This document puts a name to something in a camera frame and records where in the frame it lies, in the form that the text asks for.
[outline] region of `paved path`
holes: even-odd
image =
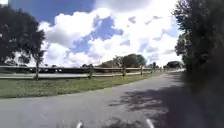
[[[183,87],[180,73],[80,94],[43,98],[1,99],[1,128],[88,128],[154,120],[156,128],[206,128],[202,112]]]

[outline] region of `grass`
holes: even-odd
[[[121,76],[98,77],[92,80],[0,80],[0,98],[42,97],[80,93],[128,84],[158,74],[132,75],[124,78]]]

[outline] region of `distant tree line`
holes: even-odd
[[[129,54],[127,56],[116,56],[112,60],[102,63],[102,68],[140,68],[146,65],[146,59],[142,55]]]

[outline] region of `fence post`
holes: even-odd
[[[142,68],[142,66],[141,66],[141,76],[143,75],[143,68]]]
[[[89,79],[92,79],[93,77],[93,66],[92,65],[89,65]]]
[[[125,68],[125,67],[122,68],[122,76],[123,76],[123,77],[126,76],[126,68]]]

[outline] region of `tree trunk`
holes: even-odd
[[[36,60],[36,75],[35,75],[35,79],[38,81],[39,78],[39,58],[37,58]]]

